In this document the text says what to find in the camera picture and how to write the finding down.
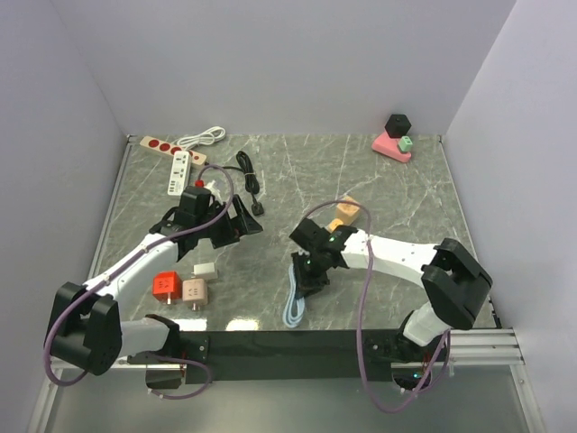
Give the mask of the yellow plug adapter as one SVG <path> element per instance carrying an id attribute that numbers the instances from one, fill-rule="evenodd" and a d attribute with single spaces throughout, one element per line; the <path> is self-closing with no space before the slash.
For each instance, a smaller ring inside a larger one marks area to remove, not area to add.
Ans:
<path id="1" fill-rule="evenodd" d="M 342 226 L 343 221 L 339 218 L 335 218 L 327 227 L 329 232 L 333 232 L 338 226 Z"/>

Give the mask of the orange cube adapter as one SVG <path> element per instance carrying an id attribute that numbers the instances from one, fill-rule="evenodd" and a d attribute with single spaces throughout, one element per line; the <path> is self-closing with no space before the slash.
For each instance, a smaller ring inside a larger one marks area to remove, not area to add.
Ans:
<path id="1" fill-rule="evenodd" d="M 336 206 L 335 217 L 339 219 L 344 225 L 351 226 L 358 218 L 361 210 L 355 206 L 356 201 L 350 196 L 342 197 L 343 203 Z"/>

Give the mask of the white charger plug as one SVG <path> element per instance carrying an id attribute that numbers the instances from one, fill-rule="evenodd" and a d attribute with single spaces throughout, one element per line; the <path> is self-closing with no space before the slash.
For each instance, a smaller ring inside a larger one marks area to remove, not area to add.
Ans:
<path id="1" fill-rule="evenodd" d="M 193 266 L 193 272 L 195 278 L 203 280 L 215 280 L 218 278 L 218 271 L 216 269 L 215 263 L 200 263 Z"/>

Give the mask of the blue power strip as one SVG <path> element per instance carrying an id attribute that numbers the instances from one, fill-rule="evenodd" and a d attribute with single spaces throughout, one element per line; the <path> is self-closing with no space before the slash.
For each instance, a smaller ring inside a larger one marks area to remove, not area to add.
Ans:
<path id="1" fill-rule="evenodd" d="M 297 280 L 294 265 L 288 268 L 289 291 L 286 305 L 283 309 L 282 321 L 289 329 L 297 328 L 305 314 L 306 302 L 304 298 L 297 298 Z"/>

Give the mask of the beige red power strip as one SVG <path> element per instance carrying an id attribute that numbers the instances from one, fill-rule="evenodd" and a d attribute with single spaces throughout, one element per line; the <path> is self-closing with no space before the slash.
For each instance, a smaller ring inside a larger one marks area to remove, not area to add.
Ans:
<path id="1" fill-rule="evenodd" d="M 174 157 L 178 152 L 186 152 L 189 155 L 190 165 L 194 168 L 200 169 L 208 164 L 208 159 L 203 153 L 185 150 L 181 146 L 152 136 L 143 136 L 143 138 L 139 141 L 139 145 L 144 149 L 169 156 L 170 158 Z"/>

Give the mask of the beige pink cube adapter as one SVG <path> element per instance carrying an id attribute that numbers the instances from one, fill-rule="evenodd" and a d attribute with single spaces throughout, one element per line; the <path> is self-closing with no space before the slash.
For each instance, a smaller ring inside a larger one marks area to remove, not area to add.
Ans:
<path id="1" fill-rule="evenodd" d="M 208 304 L 208 287 L 206 280 L 195 278 L 182 282 L 182 301 L 191 310 L 197 311 Z"/>

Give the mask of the red cube plug adapter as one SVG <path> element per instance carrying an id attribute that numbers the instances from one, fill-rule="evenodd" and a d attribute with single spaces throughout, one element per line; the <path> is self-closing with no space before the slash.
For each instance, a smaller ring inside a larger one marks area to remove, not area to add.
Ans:
<path id="1" fill-rule="evenodd" d="M 167 305 L 171 305 L 182 297 L 182 280 L 174 272 L 161 272 L 152 280 L 152 296 Z"/>

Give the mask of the white usb power strip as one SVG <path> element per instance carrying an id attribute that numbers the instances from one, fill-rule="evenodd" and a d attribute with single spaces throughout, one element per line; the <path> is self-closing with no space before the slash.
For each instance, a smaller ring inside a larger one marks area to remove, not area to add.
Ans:
<path id="1" fill-rule="evenodd" d="M 169 196 L 181 195 L 188 186 L 190 173 L 190 157 L 187 151 L 176 151 L 169 174 L 167 194 Z"/>

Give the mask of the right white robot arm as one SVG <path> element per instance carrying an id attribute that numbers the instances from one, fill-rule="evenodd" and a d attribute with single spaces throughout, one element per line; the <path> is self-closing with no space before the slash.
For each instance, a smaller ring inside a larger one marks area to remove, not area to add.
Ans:
<path id="1" fill-rule="evenodd" d="M 289 278 L 295 299 L 328 285 L 331 268 L 376 271 L 422 288 L 426 303 L 411 311 L 395 336 L 381 344 L 392 362 L 410 363 L 432 352 L 449 329 L 472 329 L 489 295 L 492 278 L 457 240 L 412 244 L 369 235 L 352 226 L 328 231 L 306 218 L 290 234 L 300 247 L 293 253 Z"/>

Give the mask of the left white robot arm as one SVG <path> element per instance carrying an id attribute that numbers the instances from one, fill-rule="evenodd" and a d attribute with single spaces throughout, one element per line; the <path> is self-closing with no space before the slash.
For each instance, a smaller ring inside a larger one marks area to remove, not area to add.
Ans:
<path id="1" fill-rule="evenodd" d="M 221 203 L 207 188 L 186 188 L 179 204 L 117 264 L 80 285 L 67 282 L 57 290 L 44 360 L 56 357 L 93 375 L 128 355 L 150 352 L 159 362 L 174 360 L 182 352 L 179 326 L 158 315 L 122 321 L 121 305 L 195 249 L 199 240 L 220 248 L 261 230 L 238 195 Z"/>

